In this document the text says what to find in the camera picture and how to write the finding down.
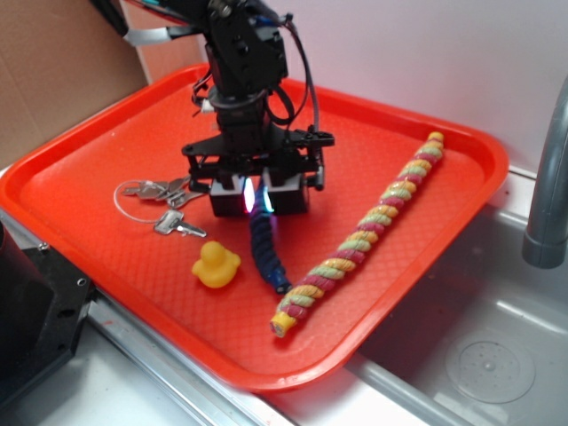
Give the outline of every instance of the sink drain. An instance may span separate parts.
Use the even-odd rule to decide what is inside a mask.
[[[533,386],[531,355],[515,341],[477,331],[452,343],[446,370],[454,386],[478,401],[502,404],[521,398]]]

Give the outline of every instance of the tray rim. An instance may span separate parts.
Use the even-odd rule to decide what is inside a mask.
[[[74,150],[79,147],[90,143],[91,140],[87,138],[82,143],[78,143],[75,140],[81,140],[81,138],[77,138],[76,136],[90,130],[91,126],[103,122],[106,130],[100,130],[99,132],[99,134],[103,134],[105,131],[112,129],[116,124],[126,120],[128,116],[131,116],[131,113],[126,113],[129,108],[134,106],[138,112],[146,109],[157,99],[162,99],[169,93],[187,86],[187,84],[194,81],[192,79],[199,78],[205,67],[205,64],[200,64],[182,68],[172,75],[164,77],[159,82],[148,85],[123,101],[93,115],[91,118],[79,123],[74,128],[64,132],[16,161],[4,175],[0,177],[0,208],[5,209],[16,220],[29,228],[37,237],[49,242],[54,248],[59,250],[64,249],[63,251],[66,255],[76,263],[78,267],[84,267],[84,264],[88,261],[80,251],[67,247],[68,243],[63,241],[59,235],[53,233],[39,218],[30,214],[24,206],[18,203],[18,191],[22,185],[25,185],[25,177],[29,176],[32,169],[34,174],[36,174],[38,171],[44,170],[54,162],[64,158],[67,154],[74,152]],[[485,181],[476,192],[475,196],[462,207],[462,213],[456,215],[444,230],[430,242],[430,245],[435,245],[441,249],[439,253],[435,256],[421,257],[422,262],[420,265],[411,263],[409,268],[407,268],[397,280],[403,280],[409,276],[414,277],[416,272],[422,273],[426,271],[504,182],[509,172],[509,158],[504,148],[497,139],[480,130],[471,129],[460,124],[408,111],[403,108],[362,99],[339,91],[321,87],[318,87],[317,90],[322,111],[325,111],[326,104],[330,99],[341,97],[345,108],[357,108],[358,119],[362,122],[365,122],[364,117],[370,117],[374,114],[394,117],[392,127],[396,129],[391,130],[395,130],[406,136],[422,138],[423,140],[426,139],[427,134],[433,128],[442,131],[446,135],[446,140],[449,139],[452,141],[448,143],[448,149],[455,149],[466,154],[468,157],[475,160],[484,171]],[[112,271],[108,271],[107,274],[109,279],[120,281],[117,276],[113,277]],[[211,357],[217,357],[222,362],[217,362],[216,367],[212,367],[210,362],[202,363],[202,359],[197,358],[197,360],[206,368],[212,370],[214,374],[232,385],[259,393],[289,390],[328,375],[347,361],[367,335],[370,334],[384,318],[384,309],[380,309],[382,308],[382,300],[391,298],[389,297],[389,293],[394,292],[394,288],[397,287],[394,283],[397,280],[393,281],[391,287],[385,292],[384,297],[378,300],[373,305],[372,309],[363,315],[353,326],[353,330],[357,330],[357,333],[349,333],[346,335],[331,352],[317,363],[317,365],[300,368],[294,372],[290,372],[286,377],[282,377],[282,375],[264,375],[249,371],[245,372],[237,363],[227,362],[226,357],[221,358],[221,355],[216,353],[217,350],[211,348],[206,341],[200,339],[200,337],[193,333],[189,333],[188,335],[187,329],[163,316],[160,312],[157,312],[160,316],[159,320],[155,321],[150,327],[160,329],[166,336],[169,336],[167,338],[174,341],[174,344],[175,341],[182,336],[186,341],[189,338],[192,346],[197,347],[200,351],[207,352]],[[413,285],[408,286],[406,292],[412,288],[412,286]],[[399,300],[404,297],[406,292],[401,295],[400,291],[397,290],[397,299]],[[123,300],[124,291],[118,290],[114,295],[111,295],[111,298],[133,312],[137,318],[144,321],[144,319],[140,318],[137,314],[137,312],[140,312],[140,308],[146,303],[141,295],[129,294],[129,302],[125,303]]]

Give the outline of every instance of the striped candy stick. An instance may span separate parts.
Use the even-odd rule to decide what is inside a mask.
[[[412,199],[432,166],[443,156],[444,135],[432,132],[414,157],[387,186],[379,203],[359,221],[357,227],[327,259],[314,267],[287,292],[276,308],[270,328],[278,337],[305,318],[317,299],[331,290],[347,272],[365,260],[366,253],[378,242],[379,236],[391,225],[406,202]]]

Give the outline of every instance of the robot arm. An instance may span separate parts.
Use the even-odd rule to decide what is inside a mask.
[[[307,211],[304,189],[323,189],[322,148],[335,141],[319,130],[315,90],[292,15],[280,17],[261,0],[129,0],[181,24],[136,31],[127,28],[110,0],[91,1],[134,45],[193,34],[205,37],[208,76],[214,82],[208,101],[217,113],[220,134],[185,146],[182,154],[190,163],[190,186],[209,193],[216,216],[245,213],[240,192],[252,176],[262,177],[276,214]],[[290,31],[304,60],[306,89],[299,108],[280,87],[288,76],[280,28]],[[194,90],[204,88],[204,82],[199,81]],[[268,98],[273,94],[280,98],[287,116],[277,117],[271,111]],[[290,131],[308,95],[312,95],[313,125]]]

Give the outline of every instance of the key ring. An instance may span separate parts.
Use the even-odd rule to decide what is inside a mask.
[[[132,216],[130,213],[127,213],[127,211],[121,206],[120,202],[118,201],[118,194],[119,192],[127,185],[155,185],[154,182],[152,182],[151,180],[127,180],[126,182],[122,182],[120,185],[118,185],[116,187],[116,189],[114,190],[114,205],[116,206],[116,208],[118,209],[118,211],[120,211],[123,215],[125,215],[128,219],[133,220],[135,222],[139,222],[140,224],[150,224],[150,225],[155,225],[158,223],[158,221],[162,218],[159,217],[156,220],[151,220],[151,219],[140,219],[139,217],[134,217]]]

